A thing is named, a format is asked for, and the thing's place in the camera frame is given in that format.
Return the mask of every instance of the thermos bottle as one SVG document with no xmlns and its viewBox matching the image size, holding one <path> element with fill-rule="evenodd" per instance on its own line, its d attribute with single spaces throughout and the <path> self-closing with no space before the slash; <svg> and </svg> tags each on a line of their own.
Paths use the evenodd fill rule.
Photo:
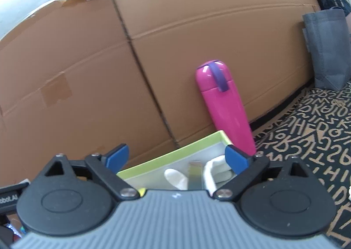
<svg viewBox="0 0 351 249">
<path fill-rule="evenodd" d="M 224 130 L 234 146 L 254 155 L 250 125 L 228 67 L 218 60 L 206 62 L 197 68 L 196 81 L 217 130 Z"/>
</svg>

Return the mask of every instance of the gray tote bag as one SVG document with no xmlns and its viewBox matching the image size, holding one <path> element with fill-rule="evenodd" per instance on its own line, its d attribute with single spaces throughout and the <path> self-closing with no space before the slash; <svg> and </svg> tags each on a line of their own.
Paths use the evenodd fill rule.
<svg viewBox="0 0 351 249">
<path fill-rule="evenodd" d="M 351 77 L 351 44 L 345 13 L 326 9 L 303 15 L 315 71 L 315 87 L 340 91 Z"/>
</svg>

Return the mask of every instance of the gray ribbed plate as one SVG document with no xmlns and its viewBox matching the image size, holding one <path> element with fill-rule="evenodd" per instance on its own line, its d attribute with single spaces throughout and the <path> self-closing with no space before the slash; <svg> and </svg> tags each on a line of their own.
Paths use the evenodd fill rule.
<svg viewBox="0 0 351 249">
<path fill-rule="evenodd" d="M 285 240 L 258 232 L 206 191 L 149 190 L 100 227 L 74 237 L 29 233 L 14 249 L 337 249 L 323 234 Z"/>
</svg>

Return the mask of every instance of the black rug with letters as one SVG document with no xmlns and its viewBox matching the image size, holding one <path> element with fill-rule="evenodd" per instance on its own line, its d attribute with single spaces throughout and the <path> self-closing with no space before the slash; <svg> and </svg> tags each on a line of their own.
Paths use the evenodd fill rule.
<svg viewBox="0 0 351 249">
<path fill-rule="evenodd" d="M 351 82 L 340 92 L 311 89 L 255 141 L 272 161 L 305 161 L 337 206 L 327 235 L 343 247 L 351 243 Z"/>
</svg>

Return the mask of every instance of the screw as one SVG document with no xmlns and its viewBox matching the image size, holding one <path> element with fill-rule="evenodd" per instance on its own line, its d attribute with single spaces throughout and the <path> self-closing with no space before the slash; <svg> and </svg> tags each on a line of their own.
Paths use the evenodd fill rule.
<svg viewBox="0 0 351 249">
<path fill-rule="evenodd" d="M 120 193 L 123 197 L 135 197 L 138 192 L 133 188 L 125 188 L 122 189 Z"/>
<path fill-rule="evenodd" d="M 233 192 L 229 189 L 221 189 L 221 190 L 216 191 L 216 195 L 219 198 L 229 198 L 233 195 Z"/>
</svg>

